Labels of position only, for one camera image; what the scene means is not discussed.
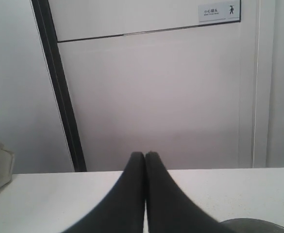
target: pedestrian icon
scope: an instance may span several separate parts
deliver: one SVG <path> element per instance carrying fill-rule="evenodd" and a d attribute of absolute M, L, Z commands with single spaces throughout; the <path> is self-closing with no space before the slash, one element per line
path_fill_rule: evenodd
<path fill-rule="evenodd" d="M 230 5 L 230 15 L 234 14 L 234 6 Z"/>

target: white door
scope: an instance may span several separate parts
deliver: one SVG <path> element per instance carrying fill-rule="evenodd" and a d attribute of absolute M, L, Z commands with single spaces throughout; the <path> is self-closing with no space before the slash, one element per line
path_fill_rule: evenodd
<path fill-rule="evenodd" d="M 196 25 L 221 1 L 49 2 L 89 171 L 149 150 L 171 169 L 251 166 L 256 0 L 240 23 L 107 38 Z"/>

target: white table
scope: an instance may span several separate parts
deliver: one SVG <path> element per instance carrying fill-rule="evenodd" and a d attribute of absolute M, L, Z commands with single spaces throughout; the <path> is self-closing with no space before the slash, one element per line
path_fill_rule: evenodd
<path fill-rule="evenodd" d="M 284 168 L 169 172 L 218 221 L 250 217 L 284 226 Z M 120 175 L 120 171 L 14 175 L 0 191 L 0 233 L 59 233 L 86 215 Z"/>

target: sign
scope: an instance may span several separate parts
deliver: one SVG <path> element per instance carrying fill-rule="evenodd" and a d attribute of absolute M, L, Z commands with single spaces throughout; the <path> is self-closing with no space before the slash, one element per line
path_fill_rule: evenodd
<path fill-rule="evenodd" d="M 240 22 L 240 0 L 198 6 L 199 25 Z"/>

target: black door frame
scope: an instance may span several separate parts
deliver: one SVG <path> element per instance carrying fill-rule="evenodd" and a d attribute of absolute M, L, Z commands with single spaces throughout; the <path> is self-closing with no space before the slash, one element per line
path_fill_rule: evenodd
<path fill-rule="evenodd" d="M 68 92 L 49 2 L 32 0 L 32 5 L 74 169 L 76 172 L 85 172 L 87 169 L 83 148 Z"/>

